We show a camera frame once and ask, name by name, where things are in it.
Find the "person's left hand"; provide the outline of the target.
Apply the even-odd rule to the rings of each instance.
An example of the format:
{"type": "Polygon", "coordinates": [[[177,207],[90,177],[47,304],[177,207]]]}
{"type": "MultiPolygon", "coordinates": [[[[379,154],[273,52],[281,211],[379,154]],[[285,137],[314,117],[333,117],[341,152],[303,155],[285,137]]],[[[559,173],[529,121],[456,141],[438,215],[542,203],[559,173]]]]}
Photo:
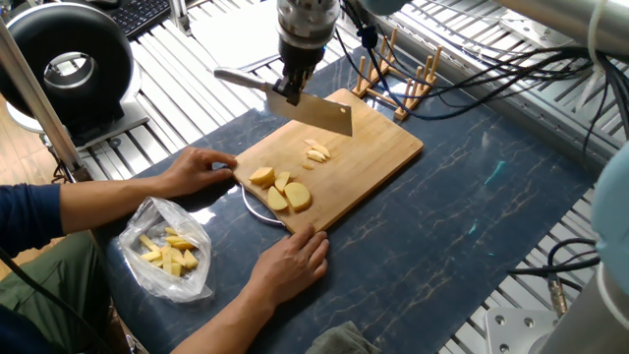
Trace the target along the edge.
{"type": "Polygon", "coordinates": [[[236,156],[207,148],[186,147],[158,176],[162,198],[187,196],[233,176],[236,156]]]}

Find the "person's right hand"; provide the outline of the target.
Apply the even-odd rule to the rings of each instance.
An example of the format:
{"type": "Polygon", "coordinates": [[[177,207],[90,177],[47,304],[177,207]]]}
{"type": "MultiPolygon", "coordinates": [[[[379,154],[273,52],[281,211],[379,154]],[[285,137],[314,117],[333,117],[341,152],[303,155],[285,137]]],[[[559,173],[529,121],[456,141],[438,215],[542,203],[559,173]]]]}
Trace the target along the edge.
{"type": "Polygon", "coordinates": [[[328,250],[327,233],[315,232],[312,226],[285,236],[260,255],[248,287],[277,307],[325,275],[328,250]]]}

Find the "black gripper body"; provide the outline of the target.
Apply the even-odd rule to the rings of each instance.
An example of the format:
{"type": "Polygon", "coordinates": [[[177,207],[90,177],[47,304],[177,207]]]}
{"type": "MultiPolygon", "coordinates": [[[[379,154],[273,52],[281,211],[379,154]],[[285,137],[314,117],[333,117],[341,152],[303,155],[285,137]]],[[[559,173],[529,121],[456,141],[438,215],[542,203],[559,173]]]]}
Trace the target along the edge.
{"type": "Polygon", "coordinates": [[[326,41],[300,37],[288,31],[279,33],[279,54],[284,63],[283,86],[304,86],[322,60],[326,41]]]}

